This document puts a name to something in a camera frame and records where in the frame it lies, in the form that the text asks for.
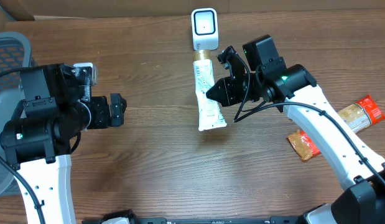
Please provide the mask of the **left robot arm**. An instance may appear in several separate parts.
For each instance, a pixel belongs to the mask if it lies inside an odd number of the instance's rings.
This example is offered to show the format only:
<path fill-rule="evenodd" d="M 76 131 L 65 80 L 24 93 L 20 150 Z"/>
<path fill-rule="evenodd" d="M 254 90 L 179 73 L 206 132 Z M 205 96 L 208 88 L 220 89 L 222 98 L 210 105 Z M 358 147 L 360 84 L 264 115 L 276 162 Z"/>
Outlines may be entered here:
<path fill-rule="evenodd" d="M 13 68 L 24 98 L 0 133 L 0 163 L 17 180 L 28 223 L 75 223 L 71 154 L 87 129 L 119 127 L 126 100 L 119 93 L 92 96 L 98 72 L 92 63 Z"/>

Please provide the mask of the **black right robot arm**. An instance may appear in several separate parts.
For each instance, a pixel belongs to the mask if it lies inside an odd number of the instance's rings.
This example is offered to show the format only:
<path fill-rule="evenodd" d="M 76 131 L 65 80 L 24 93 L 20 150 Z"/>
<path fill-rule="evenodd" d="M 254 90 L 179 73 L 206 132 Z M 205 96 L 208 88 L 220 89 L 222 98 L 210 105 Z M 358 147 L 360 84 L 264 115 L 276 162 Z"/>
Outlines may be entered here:
<path fill-rule="evenodd" d="M 248 100 L 259 106 L 240 108 L 235 121 L 277 108 L 294 121 L 318 147 L 332 167 L 343 193 L 302 215 L 294 223 L 385 223 L 385 159 L 368 147 L 338 116 L 302 65 L 288 67 L 271 36 L 243 45 L 240 56 L 227 47 L 217 58 L 230 72 L 207 92 L 222 106 L 243 106 Z"/>

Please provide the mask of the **orange spaghetti packet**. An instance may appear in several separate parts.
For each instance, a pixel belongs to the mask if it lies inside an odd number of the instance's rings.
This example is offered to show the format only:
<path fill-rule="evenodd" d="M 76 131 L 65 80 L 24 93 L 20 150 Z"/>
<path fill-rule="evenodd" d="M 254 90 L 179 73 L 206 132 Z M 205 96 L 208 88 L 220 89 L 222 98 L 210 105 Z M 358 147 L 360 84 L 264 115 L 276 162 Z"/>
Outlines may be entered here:
<path fill-rule="evenodd" d="M 354 131 L 360 132 L 385 119 L 385 114 L 371 95 L 366 95 L 356 103 L 340 110 L 338 115 Z M 320 150 L 303 130 L 297 130 L 287 137 L 293 150 L 302 161 L 320 154 Z"/>

